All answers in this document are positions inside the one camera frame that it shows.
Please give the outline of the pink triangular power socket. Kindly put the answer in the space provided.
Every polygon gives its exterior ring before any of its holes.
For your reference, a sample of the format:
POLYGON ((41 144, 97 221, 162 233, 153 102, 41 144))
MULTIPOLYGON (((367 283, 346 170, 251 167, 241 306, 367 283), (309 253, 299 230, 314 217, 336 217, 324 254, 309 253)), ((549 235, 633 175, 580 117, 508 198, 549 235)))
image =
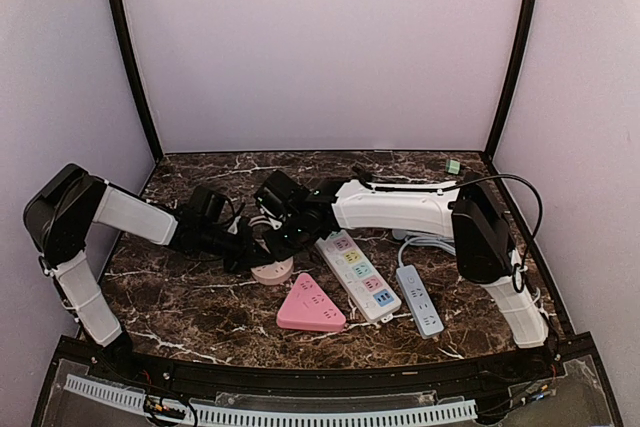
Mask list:
POLYGON ((302 273, 280 307, 276 323, 289 330, 340 332, 346 317, 316 281, 302 273))

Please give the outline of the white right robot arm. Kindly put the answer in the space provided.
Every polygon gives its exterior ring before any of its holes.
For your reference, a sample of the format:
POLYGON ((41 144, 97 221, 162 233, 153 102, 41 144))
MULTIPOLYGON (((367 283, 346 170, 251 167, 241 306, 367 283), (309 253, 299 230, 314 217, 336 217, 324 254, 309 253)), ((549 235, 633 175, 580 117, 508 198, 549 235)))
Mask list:
POLYGON ((448 244, 459 274, 488 292, 522 349, 511 357, 511 373, 530 381, 549 363, 543 344, 550 326, 527 287, 527 254, 518 249, 490 180, 469 173, 459 183, 388 184, 360 173, 306 187, 276 170, 254 198, 273 226, 263 238, 279 260, 333 233, 360 228, 448 244))

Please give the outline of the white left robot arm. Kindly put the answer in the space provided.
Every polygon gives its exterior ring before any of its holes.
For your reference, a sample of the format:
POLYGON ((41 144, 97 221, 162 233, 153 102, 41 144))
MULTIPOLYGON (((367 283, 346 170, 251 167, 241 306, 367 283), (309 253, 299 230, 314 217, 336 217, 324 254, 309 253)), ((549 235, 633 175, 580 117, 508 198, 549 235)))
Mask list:
POLYGON ((198 186, 175 208, 140 196, 89 173, 64 166, 26 205, 23 223, 62 306, 90 341, 106 348, 103 368, 120 383, 141 374, 140 359, 124 346, 129 334, 106 300, 88 254, 99 227, 143 239, 186 256, 205 254, 230 272, 272 262, 255 239, 248 218, 222 192, 198 186))

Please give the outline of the light blue power strip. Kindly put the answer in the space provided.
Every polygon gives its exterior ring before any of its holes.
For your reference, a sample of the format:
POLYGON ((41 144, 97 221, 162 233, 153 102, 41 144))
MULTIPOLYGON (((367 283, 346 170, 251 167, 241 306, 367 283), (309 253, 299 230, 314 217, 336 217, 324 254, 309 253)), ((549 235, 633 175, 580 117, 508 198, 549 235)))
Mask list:
POLYGON ((444 325, 416 268, 413 265, 398 267, 396 280, 420 336, 428 339, 441 334, 444 331, 444 325))

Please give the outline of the white multi-socket power strip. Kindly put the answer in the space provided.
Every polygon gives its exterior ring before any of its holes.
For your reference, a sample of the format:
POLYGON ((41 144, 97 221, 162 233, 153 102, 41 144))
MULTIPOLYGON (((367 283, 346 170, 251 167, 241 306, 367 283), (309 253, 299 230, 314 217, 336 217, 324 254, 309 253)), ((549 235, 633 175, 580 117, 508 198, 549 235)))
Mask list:
POLYGON ((367 322, 392 320, 399 296, 346 231, 317 240, 315 247, 367 322))

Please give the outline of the green charger adapter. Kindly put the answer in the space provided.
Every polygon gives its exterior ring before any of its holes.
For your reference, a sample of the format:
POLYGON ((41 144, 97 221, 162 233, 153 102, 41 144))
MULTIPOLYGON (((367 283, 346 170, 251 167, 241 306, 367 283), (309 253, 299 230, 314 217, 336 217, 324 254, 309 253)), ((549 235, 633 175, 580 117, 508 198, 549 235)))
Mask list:
POLYGON ((455 159, 448 159, 445 162, 445 172, 450 175, 459 175, 462 171, 462 164, 455 159))

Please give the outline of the round pink power socket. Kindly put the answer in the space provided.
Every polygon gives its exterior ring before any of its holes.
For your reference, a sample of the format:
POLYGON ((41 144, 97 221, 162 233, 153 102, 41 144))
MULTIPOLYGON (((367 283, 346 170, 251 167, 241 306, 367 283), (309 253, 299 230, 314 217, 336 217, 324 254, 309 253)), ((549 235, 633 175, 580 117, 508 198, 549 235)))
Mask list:
POLYGON ((277 261, 269 265, 254 267, 251 269, 253 279, 266 286, 279 285, 287 281, 294 268, 293 258, 277 261))

